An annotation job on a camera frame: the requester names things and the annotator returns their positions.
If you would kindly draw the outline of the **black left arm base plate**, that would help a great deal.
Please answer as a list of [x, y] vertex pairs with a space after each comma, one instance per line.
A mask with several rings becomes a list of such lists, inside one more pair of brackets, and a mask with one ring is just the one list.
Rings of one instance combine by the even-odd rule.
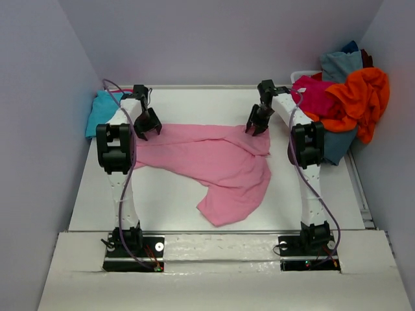
[[107, 272], [164, 272], [165, 237], [163, 235], [144, 235], [143, 247], [130, 246], [133, 257], [125, 250], [121, 241], [116, 241], [112, 234], [101, 240], [106, 246], [102, 268]]

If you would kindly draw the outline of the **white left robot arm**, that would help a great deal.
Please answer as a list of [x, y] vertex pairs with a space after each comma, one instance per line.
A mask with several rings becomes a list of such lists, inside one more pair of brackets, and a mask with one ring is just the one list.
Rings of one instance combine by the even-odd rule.
[[104, 243], [108, 250], [123, 257], [136, 259], [144, 241], [140, 219], [136, 213], [131, 185], [137, 161], [138, 139], [148, 141], [151, 132], [161, 133], [162, 124], [150, 104], [152, 90], [135, 85], [132, 92], [122, 91], [114, 116], [96, 127], [97, 156], [107, 174], [115, 209], [115, 229]]

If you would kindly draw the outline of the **light pink t-shirt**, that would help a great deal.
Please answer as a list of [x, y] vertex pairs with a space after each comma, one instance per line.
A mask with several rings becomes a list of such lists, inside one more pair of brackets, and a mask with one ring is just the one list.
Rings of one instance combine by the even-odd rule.
[[162, 168], [207, 187], [196, 208], [215, 227], [246, 219], [262, 203], [272, 174], [270, 134], [244, 126], [167, 124], [136, 145], [136, 168]]

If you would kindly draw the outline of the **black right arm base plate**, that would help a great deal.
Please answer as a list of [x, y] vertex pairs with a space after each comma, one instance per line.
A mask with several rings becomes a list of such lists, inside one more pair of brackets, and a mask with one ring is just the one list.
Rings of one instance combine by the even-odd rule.
[[305, 249], [300, 245], [299, 236], [283, 235], [278, 237], [273, 252], [279, 257], [282, 272], [341, 271], [335, 244], [335, 239], [331, 237], [328, 242]]

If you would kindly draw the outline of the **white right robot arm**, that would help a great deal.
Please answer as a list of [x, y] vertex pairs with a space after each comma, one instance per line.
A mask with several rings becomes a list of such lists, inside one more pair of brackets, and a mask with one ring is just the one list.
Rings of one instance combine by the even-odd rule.
[[277, 113], [290, 131], [288, 158], [295, 167], [302, 199], [301, 230], [297, 235], [279, 237], [276, 254], [282, 257], [331, 256], [334, 241], [328, 218], [333, 215], [322, 198], [320, 167], [324, 157], [324, 125], [313, 121], [301, 109], [303, 95], [295, 102], [291, 90], [277, 87], [272, 80], [257, 85], [260, 103], [254, 104], [246, 133], [258, 136], [265, 133], [273, 113]]

